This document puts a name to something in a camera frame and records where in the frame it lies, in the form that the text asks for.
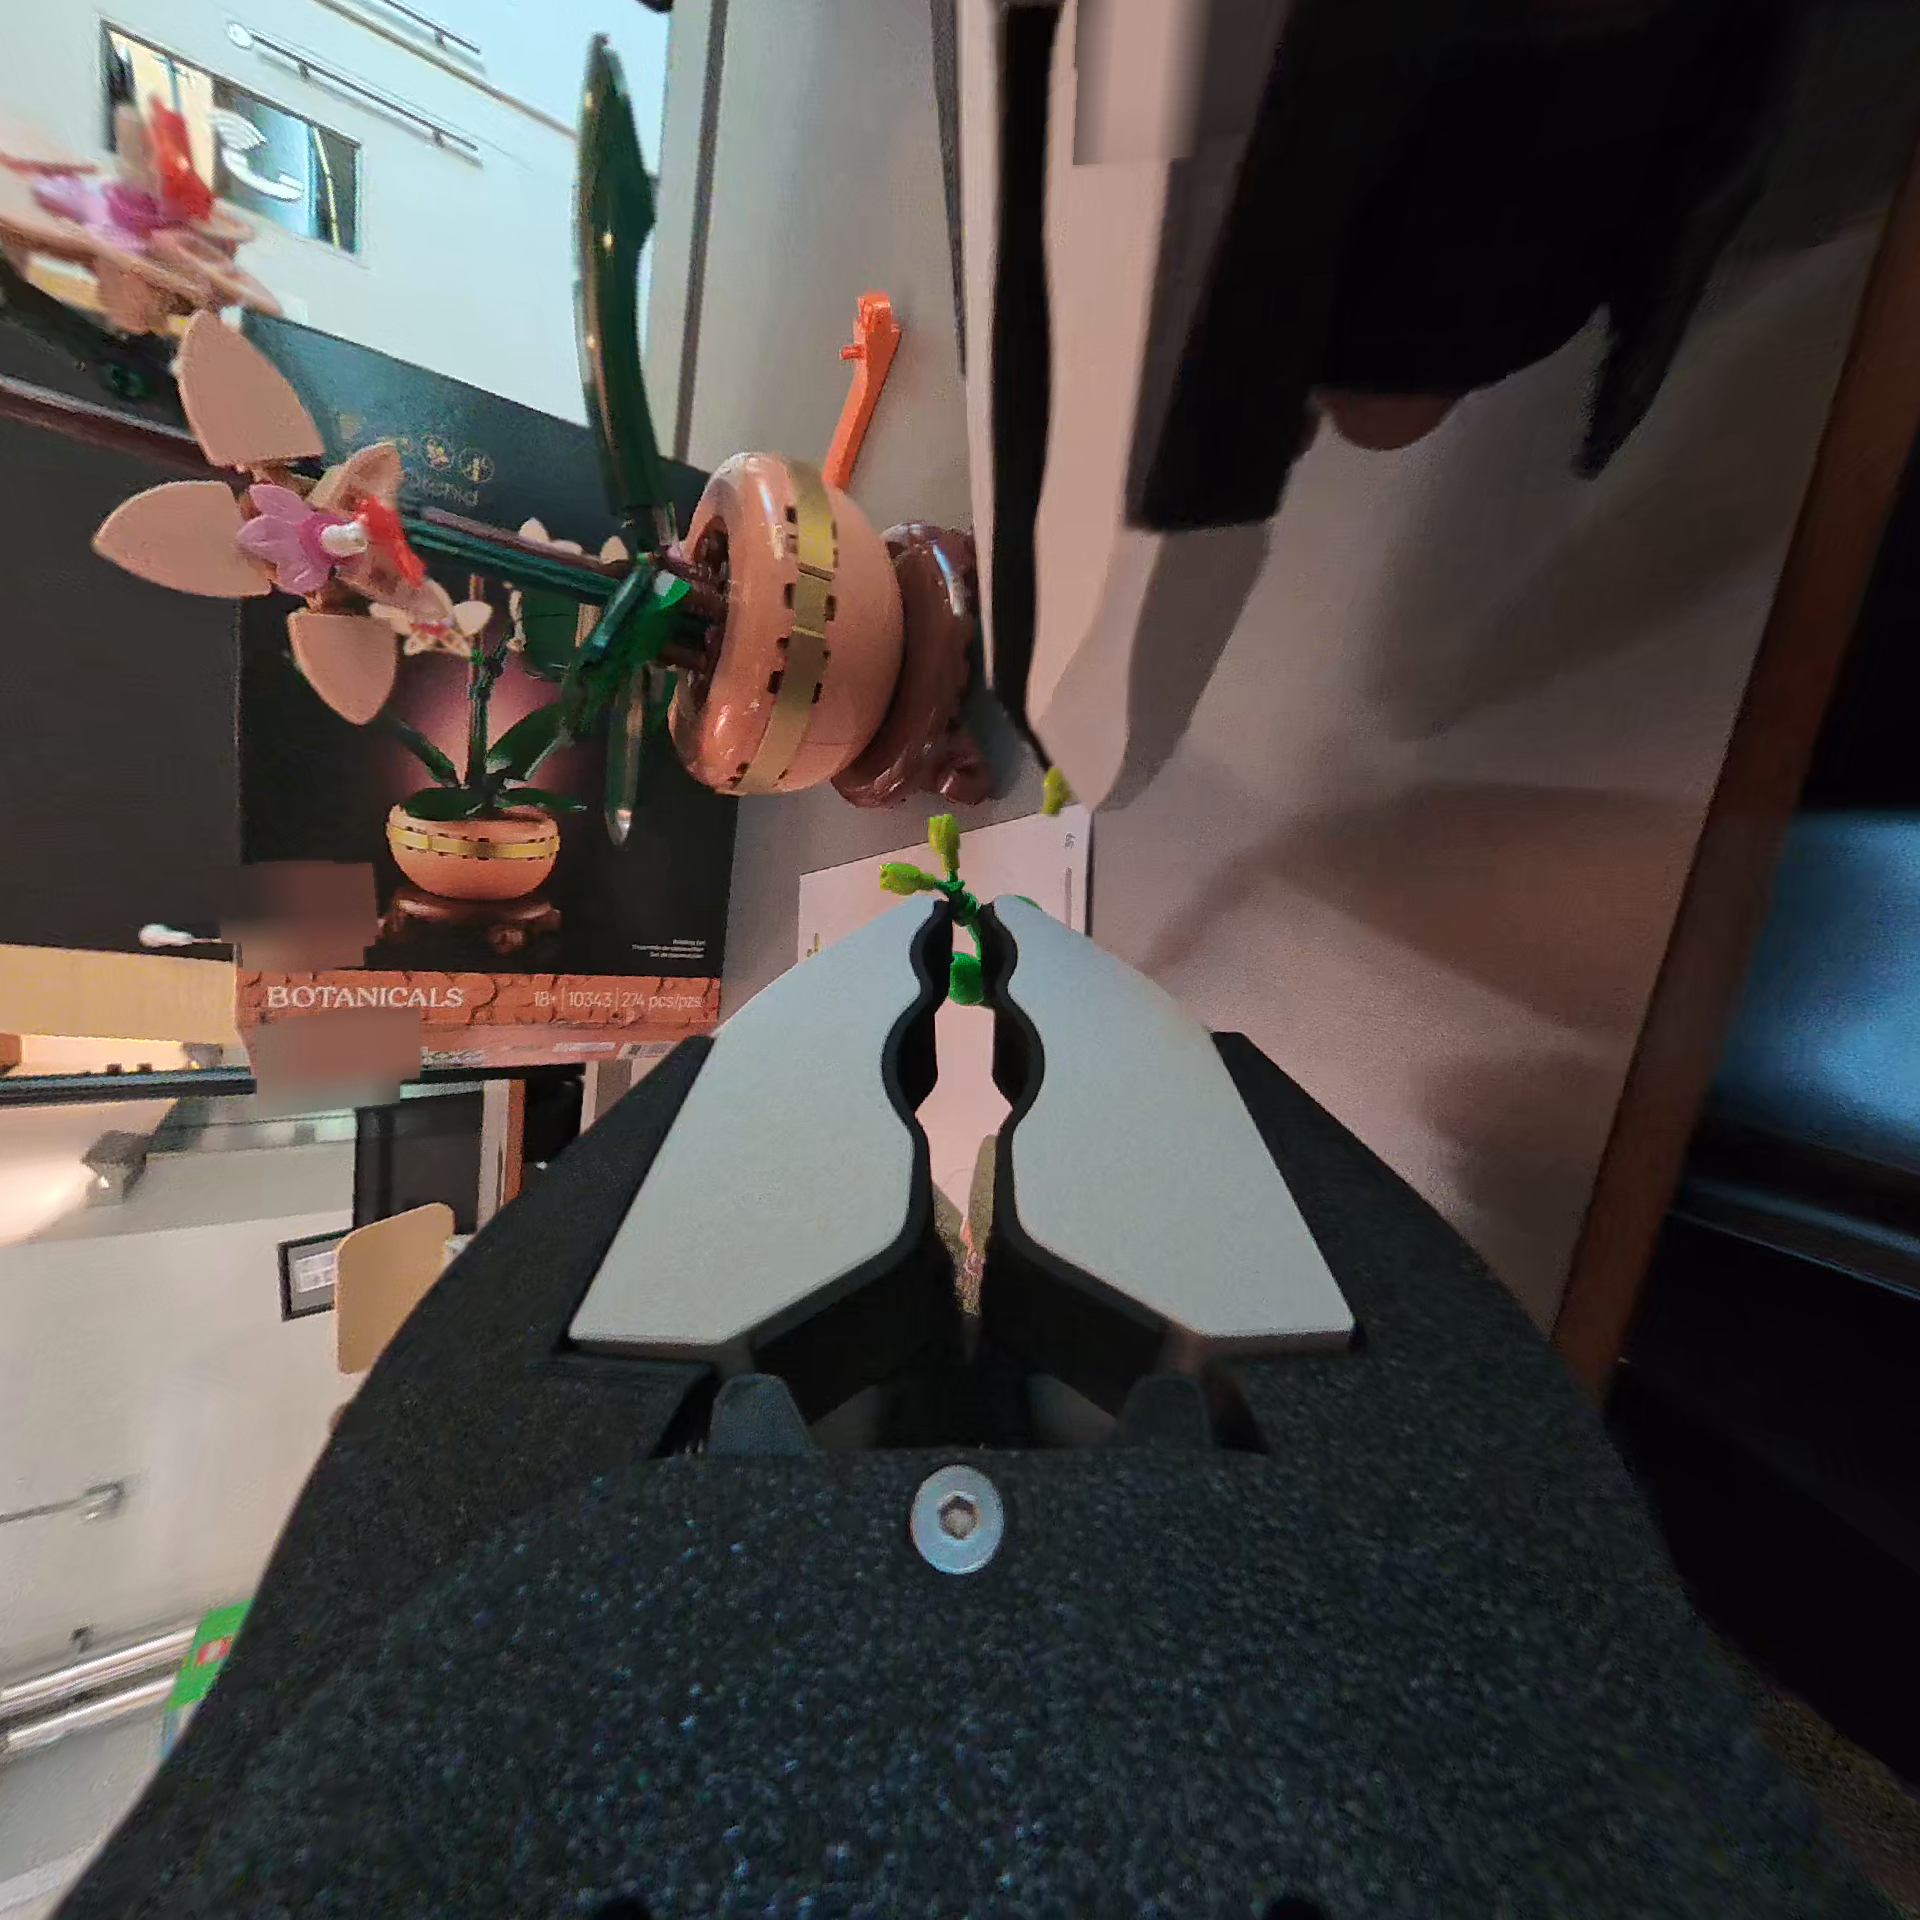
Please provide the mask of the chair with wooden back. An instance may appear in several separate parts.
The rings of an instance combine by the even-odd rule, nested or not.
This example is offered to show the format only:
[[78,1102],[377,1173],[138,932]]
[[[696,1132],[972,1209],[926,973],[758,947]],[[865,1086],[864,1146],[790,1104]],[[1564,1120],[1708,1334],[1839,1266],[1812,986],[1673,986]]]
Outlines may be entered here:
[[452,1209],[414,1206],[346,1232],[333,1260],[333,1341],[340,1377],[375,1368],[404,1318],[436,1285],[452,1242]]

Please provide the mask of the blue padded seat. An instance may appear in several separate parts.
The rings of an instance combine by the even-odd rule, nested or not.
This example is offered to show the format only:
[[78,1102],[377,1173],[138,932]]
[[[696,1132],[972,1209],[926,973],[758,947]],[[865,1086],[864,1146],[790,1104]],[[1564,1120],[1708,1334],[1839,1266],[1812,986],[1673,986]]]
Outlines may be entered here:
[[1913,809],[1793,821],[1686,1165],[1916,1229]]

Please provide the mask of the person's right hand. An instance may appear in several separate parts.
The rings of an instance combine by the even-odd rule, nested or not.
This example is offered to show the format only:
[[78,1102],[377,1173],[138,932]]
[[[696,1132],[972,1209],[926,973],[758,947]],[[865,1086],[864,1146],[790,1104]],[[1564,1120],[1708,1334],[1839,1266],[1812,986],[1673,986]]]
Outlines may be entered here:
[[1396,451],[1426,440],[1457,406],[1457,395],[1318,392],[1328,429],[1364,451]]

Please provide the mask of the dark printed toy set box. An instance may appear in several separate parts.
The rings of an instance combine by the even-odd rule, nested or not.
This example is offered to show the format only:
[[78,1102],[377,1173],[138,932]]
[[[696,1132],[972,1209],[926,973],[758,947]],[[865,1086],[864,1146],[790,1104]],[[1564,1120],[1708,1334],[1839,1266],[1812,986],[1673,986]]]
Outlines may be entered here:
[[[388,441],[406,513],[445,513],[516,537],[616,540],[588,426],[414,369],[289,320],[246,320],[313,416],[325,466]],[[486,696],[495,800],[422,821],[410,800],[473,789],[473,660],[406,637],[391,699],[357,728],[297,668],[280,604],[245,604],[237,644],[237,830],[249,866],[367,870],[373,905],[340,965],[246,961],[249,1018],[326,1006],[414,1008],[430,1049],[495,1057],[672,1040],[712,1020],[729,929],[735,811],[672,749],[639,756],[630,824],[605,821],[608,729],[546,740],[567,652],[596,605],[422,554],[449,602],[486,598],[509,644]]]

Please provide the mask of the toy brick orchid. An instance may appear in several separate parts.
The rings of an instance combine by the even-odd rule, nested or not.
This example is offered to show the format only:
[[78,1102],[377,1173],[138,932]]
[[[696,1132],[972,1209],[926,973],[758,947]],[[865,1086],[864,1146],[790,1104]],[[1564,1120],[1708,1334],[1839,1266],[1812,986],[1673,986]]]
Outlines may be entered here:
[[718,466],[686,530],[639,372],[639,254],[655,222],[633,101],[608,37],[591,42],[578,117],[570,236],[575,338],[591,444],[616,540],[590,557],[445,513],[406,513],[392,444],[325,466],[288,378],[229,323],[274,317],[241,266],[246,220],[197,171],[180,114],[114,114],[108,165],[5,123],[5,314],[95,362],[124,394],[173,392],[182,478],[124,501],[92,548],[172,593],[288,602],[295,662],[325,707],[381,716],[410,637],[473,660],[460,795],[414,816],[471,819],[495,800],[486,696],[509,624],[488,598],[454,604],[424,550],[504,585],[596,605],[536,718],[546,740],[608,736],[605,821],[622,837],[637,769],[663,740],[727,797],[831,784],[862,808],[929,792],[973,804],[991,778],[962,725],[976,652],[973,541],[926,522],[874,530],[849,492],[796,454]]

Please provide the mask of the green box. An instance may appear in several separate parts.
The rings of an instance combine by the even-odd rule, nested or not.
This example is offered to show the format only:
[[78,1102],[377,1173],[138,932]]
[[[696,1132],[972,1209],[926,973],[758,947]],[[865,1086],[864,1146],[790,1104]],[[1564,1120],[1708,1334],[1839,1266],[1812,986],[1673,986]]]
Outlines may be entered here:
[[250,1598],[229,1600],[210,1608],[197,1624],[182,1651],[180,1667],[159,1710],[159,1757],[166,1760],[185,1736],[186,1724],[201,1710],[233,1645],[249,1619]]

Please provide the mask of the orange brick separator tool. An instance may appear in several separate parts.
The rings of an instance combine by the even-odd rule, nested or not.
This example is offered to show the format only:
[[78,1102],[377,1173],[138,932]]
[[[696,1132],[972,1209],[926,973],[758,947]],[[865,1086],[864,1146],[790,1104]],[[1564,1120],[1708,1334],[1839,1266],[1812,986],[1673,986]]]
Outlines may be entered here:
[[902,326],[892,297],[881,291],[862,293],[855,301],[853,338],[839,350],[839,360],[849,372],[848,395],[823,459],[823,481],[831,490],[853,490],[856,458],[872,426],[900,341]]

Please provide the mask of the green toy bud stem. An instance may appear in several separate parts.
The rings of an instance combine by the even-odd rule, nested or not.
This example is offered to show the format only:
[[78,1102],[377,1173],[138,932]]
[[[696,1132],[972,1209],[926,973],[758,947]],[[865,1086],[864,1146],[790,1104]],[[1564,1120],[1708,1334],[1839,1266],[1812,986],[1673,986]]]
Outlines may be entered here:
[[877,885],[889,897],[937,897],[945,902],[954,939],[948,962],[948,1002],[977,1006],[986,997],[980,954],[982,907],[962,877],[962,832],[950,814],[928,821],[928,848],[937,860],[937,870],[889,860],[879,864]]

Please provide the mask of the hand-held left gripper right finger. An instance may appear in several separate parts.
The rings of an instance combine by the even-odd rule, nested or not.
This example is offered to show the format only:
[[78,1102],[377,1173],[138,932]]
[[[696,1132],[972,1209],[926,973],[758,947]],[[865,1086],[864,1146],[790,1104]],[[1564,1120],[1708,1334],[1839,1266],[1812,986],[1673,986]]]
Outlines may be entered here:
[[1020,897],[982,913],[994,1144],[980,1328],[1092,1403],[1343,1354],[1356,1315],[1216,1038]]

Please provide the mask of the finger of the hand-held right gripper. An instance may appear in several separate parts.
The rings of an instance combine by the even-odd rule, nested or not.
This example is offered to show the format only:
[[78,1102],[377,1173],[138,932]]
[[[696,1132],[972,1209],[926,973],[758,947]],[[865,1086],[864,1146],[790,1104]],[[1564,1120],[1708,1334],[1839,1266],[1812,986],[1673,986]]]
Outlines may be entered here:
[[1310,388],[1308,5],[962,5],[982,650],[1100,809],[1188,729]]

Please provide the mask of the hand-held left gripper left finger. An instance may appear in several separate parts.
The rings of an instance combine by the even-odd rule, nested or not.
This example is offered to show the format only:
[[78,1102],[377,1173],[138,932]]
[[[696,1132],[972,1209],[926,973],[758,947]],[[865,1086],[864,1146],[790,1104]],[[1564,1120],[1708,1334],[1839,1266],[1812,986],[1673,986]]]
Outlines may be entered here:
[[954,1317],[918,1104],[945,901],[897,901],[721,1021],[568,1324],[585,1354],[855,1396]]

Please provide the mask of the white instruction booklet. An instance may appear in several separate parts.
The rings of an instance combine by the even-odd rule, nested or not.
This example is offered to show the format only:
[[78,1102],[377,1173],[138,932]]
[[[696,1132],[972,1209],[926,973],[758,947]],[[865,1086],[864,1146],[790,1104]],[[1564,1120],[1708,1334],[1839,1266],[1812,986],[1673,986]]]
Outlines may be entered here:
[[[869,926],[902,897],[879,888],[879,868],[905,864],[944,876],[937,851],[921,835],[914,846],[889,848],[799,877],[798,958],[836,945]],[[957,876],[976,901],[989,905],[1020,897],[1078,932],[1090,932],[1092,814],[1068,804],[1017,821],[964,827],[957,840]]]

